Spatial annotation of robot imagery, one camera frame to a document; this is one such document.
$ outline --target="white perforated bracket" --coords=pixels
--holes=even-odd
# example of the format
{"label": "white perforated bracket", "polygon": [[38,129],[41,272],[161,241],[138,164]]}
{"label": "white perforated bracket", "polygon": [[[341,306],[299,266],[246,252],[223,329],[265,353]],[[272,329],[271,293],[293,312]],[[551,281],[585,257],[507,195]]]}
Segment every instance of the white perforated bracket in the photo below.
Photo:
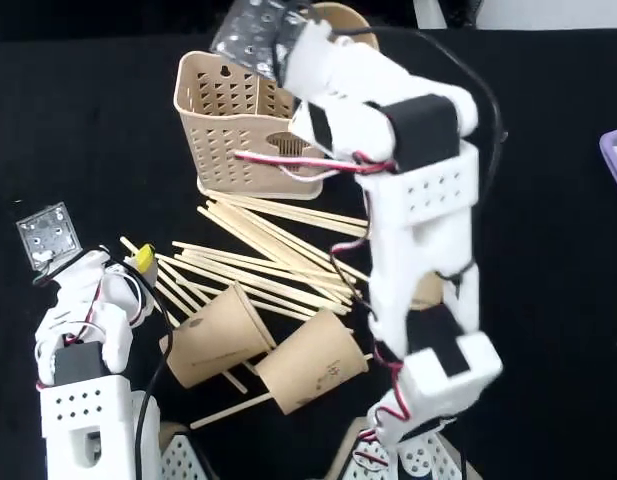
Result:
{"label": "white perforated bracket", "polygon": [[188,437],[175,435],[161,456],[163,480],[209,480]]}
{"label": "white perforated bracket", "polygon": [[132,418],[130,384],[120,375],[46,388],[40,400],[44,438]]}

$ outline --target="scattered chopsticks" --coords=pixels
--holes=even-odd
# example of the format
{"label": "scattered chopsticks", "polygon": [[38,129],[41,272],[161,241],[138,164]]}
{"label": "scattered chopsticks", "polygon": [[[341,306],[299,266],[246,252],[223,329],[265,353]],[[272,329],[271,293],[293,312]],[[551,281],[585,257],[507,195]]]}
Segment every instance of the scattered chopsticks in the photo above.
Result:
{"label": "scattered chopsticks", "polygon": [[[126,247],[130,253],[135,254],[137,253],[137,247],[135,245],[133,245],[133,243],[128,240],[126,237],[121,237],[120,239],[121,244]],[[159,269],[157,270],[157,277],[159,279],[161,279],[162,281],[164,281],[164,283],[166,283],[168,286],[170,286],[175,292],[179,293],[180,295],[182,295],[182,298],[187,298],[188,301],[190,301],[190,304],[195,305],[195,307],[193,307],[196,311],[201,310],[201,305],[199,305],[197,302],[195,302],[194,300],[192,300],[192,298],[190,298],[186,292],[183,291],[183,289],[176,284],[172,279],[170,279],[166,273],[164,272],[163,269],[163,263],[159,262]],[[186,318],[194,315],[195,311],[191,310],[191,308],[189,308],[187,305],[185,305],[183,303],[182,300],[180,300],[174,293],[172,293],[170,290],[168,290],[163,283],[157,281],[155,288],[161,293],[163,294],[168,300],[170,300],[170,302],[172,302],[173,305],[175,305],[177,308],[179,308],[185,315]],[[155,303],[155,307],[157,308],[157,310],[161,311],[161,308],[159,308],[159,305],[157,305]],[[179,320],[177,320],[177,318],[175,318],[175,316],[168,312],[168,321],[174,326],[174,327],[178,327],[181,322]],[[222,373],[222,375],[230,382],[233,384],[233,386],[239,390],[242,394],[246,394],[248,393],[248,389],[244,386],[243,383],[241,383],[239,380],[237,380],[235,378],[234,375],[232,375],[229,371],[225,371]]]}

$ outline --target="black fabric surface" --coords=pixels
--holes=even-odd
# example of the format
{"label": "black fabric surface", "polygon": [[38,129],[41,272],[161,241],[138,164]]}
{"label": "black fabric surface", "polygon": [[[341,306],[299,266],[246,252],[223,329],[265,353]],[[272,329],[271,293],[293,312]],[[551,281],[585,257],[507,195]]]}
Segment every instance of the black fabric surface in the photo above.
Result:
{"label": "black fabric surface", "polygon": [[[486,478],[617,478],[617,187],[598,151],[600,135],[617,128],[617,32],[438,36],[491,83],[510,131],[475,227],[482,325],[505,371],[462,421],[469,459]],[[475,90],[419,41],[381,41],[411,72]],[[64,201],[82,245],[121,253],[126,234],[165,252],[171,240],[189,240],[249,253],[196,213],[202,198],[172,107],[178,59],[209,42],[0,44],[0,479],[45,476],[32,349],[54,290],[31,287],[16,220]],[[473,141],[483,160],[490,116],[477,99]],[[362,214],[350,178],[327,181],[310,205]],[[279,223],[324,248],[341,238]],[[351,263],[368,269],[367,253]],[[278,341],[297,327],[264,319]],[[346,321],[367,351],[363,312]],[[129,372],[137,387],[158,361],[162,333],[157,316],[136,331]],[[249,396],[263,393],[257,379],[235,374]],[[287,417],[269,402],[195,436],[222,478],[320,476],[350,421],[388,385],[373,365]],[[156,396],[162,417],[182,422],[244,399],[222,378],[185,391],[169,374]]]}

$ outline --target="brown paper cup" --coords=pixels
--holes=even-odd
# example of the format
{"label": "brown paper cup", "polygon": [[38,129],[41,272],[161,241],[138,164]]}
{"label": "brown paper cup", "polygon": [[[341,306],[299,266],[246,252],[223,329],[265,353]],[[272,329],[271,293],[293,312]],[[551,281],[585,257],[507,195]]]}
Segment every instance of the brown paper cup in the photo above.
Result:
{"label": "brown paper cup", "polygon": [[256,367],[287,415],[368,370],[359,346],[339,319],[321,310]]}
{"label": "brown paper cup", "polygon": [[417,284],[411,310],[426,310],[443,301],[444,281],[435,272],[428,272]]}
{"label": "brown paper cup", "polygon": [[[173,332],[168,366],[190,388],[262,352],[275,342],[238,283]],[[159,341],[162,352],[168,339]]]}

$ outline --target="beige plastic basket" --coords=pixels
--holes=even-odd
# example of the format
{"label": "beige plastic basket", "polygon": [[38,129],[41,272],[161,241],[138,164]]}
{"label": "beige plastic basket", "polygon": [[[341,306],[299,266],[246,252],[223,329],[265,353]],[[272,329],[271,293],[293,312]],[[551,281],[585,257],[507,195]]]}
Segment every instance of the beige plastic basket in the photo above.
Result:
{"label": "beige plastic basket", "polygon": [[[315,4],[320,15],[336,28],[367,25],[349,7]],[[374,35],[362,41],[377,48]],[[276,167],[235,159],[233,150],[266,155],[321,157],[322,153],[288,130],[292,96],[222,57],[189,52],[179,62],[174,105],[180,114],[202,191],[239,193],[266,198],[311,199],[322,182],[293,180]],[[301,176],[315,169],[293,169]]]}

